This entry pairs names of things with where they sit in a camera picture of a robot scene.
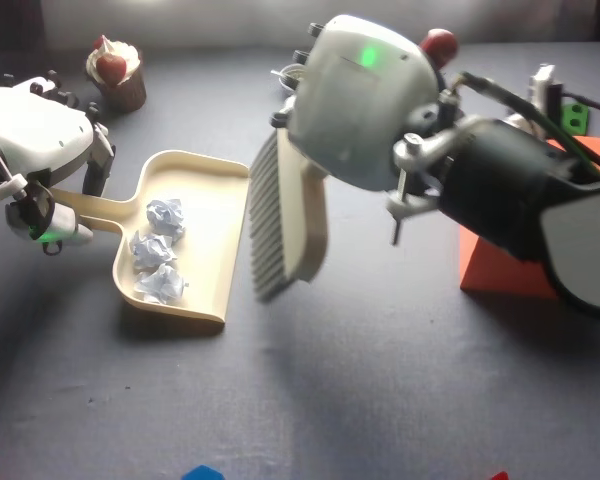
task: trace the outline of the red object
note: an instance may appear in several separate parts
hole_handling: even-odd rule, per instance
[[[600,155],[600,138],[576,138]],[[460,227],[459,259],[462,290],[557,298],[539,263],[520,262],[464,227]]]
[[[127,62],[118,55],[105,53],[96,62],[96,70],[104,83],[117,87],[127,74]]]
[[[100,35],[98,37],[98,39],[95,42],[93,42],[93,49],[99,50],[103,43],[104,43],[104,35]]]
[[[442,69],[458,54],[458,41],[449,30],[434,28],[420,42],[420,48],[429,55],[436,68]]]

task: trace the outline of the brush bristles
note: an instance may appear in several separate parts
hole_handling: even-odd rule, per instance
[[[249,217],[253,282],[258,299],[268,301],[292,283],[284,267],[277,132],[264,144],[251,169]]]

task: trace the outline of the white paper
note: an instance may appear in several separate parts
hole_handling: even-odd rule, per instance
[[[155,273],[142,272],[136,277],[134,290],[144,293],[144,301],[166,305],[182,297],[189,284],[169,265],[162,264]]]
[[[133,266],[137,269],[155,268],[177,259],[178,257],[171,249],[171,244],[171,237],[153,233],[140,237],[140,232],[136,232],[129,242],[129,248],[135,257]]]
[[[170,236],[174,244],[184,235],[182,203],[177,198],[149,202],[147,220],[149,220],[154,233]]]

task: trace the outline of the orange box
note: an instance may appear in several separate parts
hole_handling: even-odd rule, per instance
[[[600,155],[600,138],[577,137]],[[520,262],[464,227],[460,227],[460,288],[556,298],[539,263]]]

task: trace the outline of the dustpan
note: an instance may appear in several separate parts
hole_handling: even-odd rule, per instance
[[[224,323],[244,220],[249,169],[245,165],[183,151],[165,151],[144,165],[135,195],[126,201],[52,189],[92,230],[117,233],[120,246],[113,281],[131,305],[153,312]],[[134,291],[137,271],[129,241],[150,232],[146,206],[151,200],[179,198],[185,235],[175,245],[174,268],[189,286],[170,305],[145,302]]]

